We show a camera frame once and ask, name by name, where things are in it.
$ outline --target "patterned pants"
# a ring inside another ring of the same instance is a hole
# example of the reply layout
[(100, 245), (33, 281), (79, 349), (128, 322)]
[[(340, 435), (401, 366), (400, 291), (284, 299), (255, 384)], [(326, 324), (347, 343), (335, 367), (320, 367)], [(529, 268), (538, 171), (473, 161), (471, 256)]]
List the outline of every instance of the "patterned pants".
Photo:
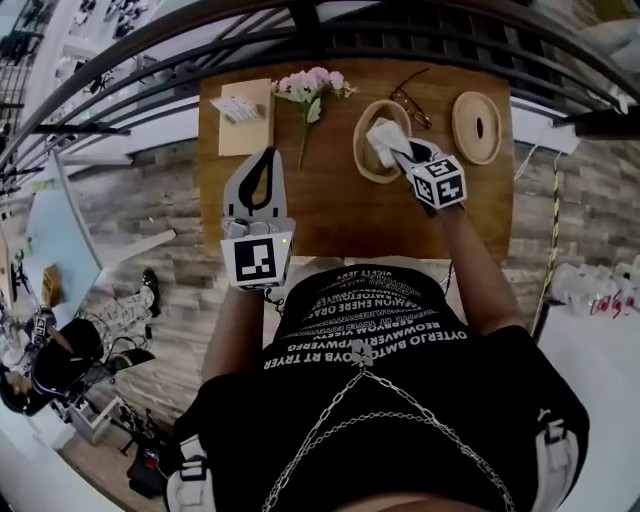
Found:
[(138, 322), (151, 318), (149, 307), (153, 304), (154, 295), (148, 286), (140, 288), (140, 292), (122, 299), (111, 299), (105, 306), (96, 310), (88, 309), (80, 316), (91, 321), (100, 333), (105, 346), (123, 335)]

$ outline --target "person's arm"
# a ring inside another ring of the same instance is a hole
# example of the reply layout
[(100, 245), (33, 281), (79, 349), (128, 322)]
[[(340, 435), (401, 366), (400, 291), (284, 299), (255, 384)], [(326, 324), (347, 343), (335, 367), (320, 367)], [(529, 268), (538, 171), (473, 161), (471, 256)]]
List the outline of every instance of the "person's arm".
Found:
[(202, 382), (256, 367), (262, 352), (264, 300), (259, 292), (229, 288), (202, 365)]
[(71, 344), (67, 341), (67, 338), (60, 334), (60, 332), (55, 327), (53, 327), (53, 325), (47, 324), (47, 332), (51, 335), (53, 341), (55, 341), (70, 354), (73, 354), (73, 348), (71, 348)]
[(16, 350), (22, 350), (20, 335), (15, 323), (11, 323), (11, 325), (7, 328), (7, 331), (9, 331), (6, 333), (6, 338), (9, 345)]
[(462, 306), (469, 326), (480, 334), (524, 321), (502, 270), (489, 254), (465, 210), (439, 212), (449, 254), (456, 270)]

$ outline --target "silver chain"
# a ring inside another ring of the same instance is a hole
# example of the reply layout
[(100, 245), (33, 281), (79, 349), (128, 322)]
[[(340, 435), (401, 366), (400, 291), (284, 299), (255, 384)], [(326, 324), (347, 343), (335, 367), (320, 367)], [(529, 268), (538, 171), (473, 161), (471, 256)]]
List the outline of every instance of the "silver chain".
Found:
[[(342, 423), (335, 425), (329, 430), (327, 430), (326, 432), (324, 432), (321, 436), (315, 437), (320, 425), (324, 422), (324, 420), (326, 420), (329, 417), (329, 414), (331, 414), (331, 410), (338, 403), (340, 403), (340, 401), (344, 398), (345, 393), (349, 391), (352, 387), (354, 387), (362, 377), (373, 379), (377, 381), (379, 384), (381, 384), (382, 386), (392, 389), (398, 395), (404, 398), (407, 402), (409, 402), (411, 405), (417, 408), (420, 411), (421, 416), (416, 416), (413, 414), (398, 413), (398, 412), (372, 412), (369, 414), (362, 414), (358, 417), (351, 418), (350, 420), (347, 420), (347, 421), (343, 421)], [(333, 400), (331, 401), (331, 404), (329, 405), (329, 407), (327, 407), (324, 411), (322, 411), (320, 418), (307, 434), (307, 437), (302, 443), (302, 446), (300, 446), (300, 449), (296, 453), (295, 457), (289, 464), (287, 464), (287, 466), (284, 468), (284, 471), (280, 474), (275, 484), (273, 485), (271, 492), (267, 497), (267, 500), (264, 502), (264, 505), (262, 505), (262, 512), (270, 512), (271, 509), (273, 509), (276, 502), (278, 501), (280, 492), (289, 483), (289, 477), (291, 476), (291, 473), (293, 473), (293, 470), (296, 468), (296, 466), (298, 465), (302, 457), (304, 457), (307, 453), (313, 450), (325, 439), (329, 438), (339, 430), (342, 430), (351, 425), (355, 425), (356, 423), (373, 419), (373, 418), (405, 419), (405, 420), (411, 420), (411, 421), (418, 421), (420, 423), (424, 423), (426, 425), (431, 425), (433, 427), (436, 427), (451, 441), (453, 441), (453, 443), (458, 447), (458, 449), (464, 455), (466, 455), (471, 460), (473, 460), (478, 466), (478, 468), (480, 469), (480, 471), (482, 471), (484, 475), (491, 481), (491, 483), (493, 483), (493, 485), (498, 490), (500, 497), (504, 501), (506, 512), (515, 512), (515, 504), (513, 502), (513, 499), (511, 498), (511, 494), (509, 493), (507, 486), (504, 484), (504, 482), (498, 476), (498, 474), (493, 470), (493, 468), (489, 466), (487, 461), (485, 461), (482, 457), (480, 457), (480, 455), (475, 453), (469, 446), (464, 444), (452, 428), (438, 421), (438, 419), (429, 409), (421, 406), (418, 403), (418, 401), (415, 398), (413, 398), (409, 393), (407, 393), (403, 389), (400, 389), (388, 379), (383, 379), (378, 377), (377, 375), (374, 375), (369, 370), (366, 370), (363, 365), (360, 365), (360, 372), (358, 373), (358, 375), (356, 375), (353, 379), (351, 379), (347, 383), (347, 385), (341, 391), (339, 391), (336, 394), (336, 396), (333, 397)]]

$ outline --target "light blue panel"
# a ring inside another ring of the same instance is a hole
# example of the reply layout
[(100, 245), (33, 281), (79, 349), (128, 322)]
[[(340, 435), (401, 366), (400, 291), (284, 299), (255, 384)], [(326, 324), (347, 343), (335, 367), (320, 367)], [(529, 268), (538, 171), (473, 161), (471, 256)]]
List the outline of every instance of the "light blue panel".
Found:
[(24, 262), (24, 271), (41, 299), (44, 269), (54, 264), (58, 267), (64, 297), (53, 312), (61, 328), (73, 319), (101, 267), (63, 187), (56, 181), (55, 189), (38, 192), (33, 201), (27, 225), (31, 255)]

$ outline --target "pink flower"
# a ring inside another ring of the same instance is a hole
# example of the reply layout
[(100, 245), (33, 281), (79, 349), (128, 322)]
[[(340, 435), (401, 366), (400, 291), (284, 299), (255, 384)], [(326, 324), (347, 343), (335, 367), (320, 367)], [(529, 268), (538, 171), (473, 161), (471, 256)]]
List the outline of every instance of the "pink flower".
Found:
[(284, 80), (285, 84), (288, 87), (291, 87), (291, 88), (304, 87), (302, 76), (301, 76), (302, 74), (303, 73), (293, 73), (293, 74), (283, 78), (282, 80)]
[(287, 92), (287, 88), (290, 86), (291, 86), (290, 76), (284, 77), (282, 80), (280, 80), (280, 84), (278, 84), (278, 87), (280, 87), (281, 92)]
[(309, 71), (309, 74), (314, 75), (321, 85), (325, 85), (331, 82), (331, 80), (329, 79), (329, 72), (325, 68), (315, 67)]
[(311, 73), (310, 71), (308, 73), (305, 73), (303, 71), (303, 73), (304, 73), (304, 78), (303, 78), (304, 86), (307, 87), (311, 92), (314, 92), (320, 87), (322, 87), (320, 80), (318, 80), (318, 77), (314, 73)]
[(344, 85), (344, 76), (342, 76), (342, 73), (332, 71), (329, 73), (329, 80), (331, 81), (331, 86), (334, 89), (342, 89), (342, 86)]

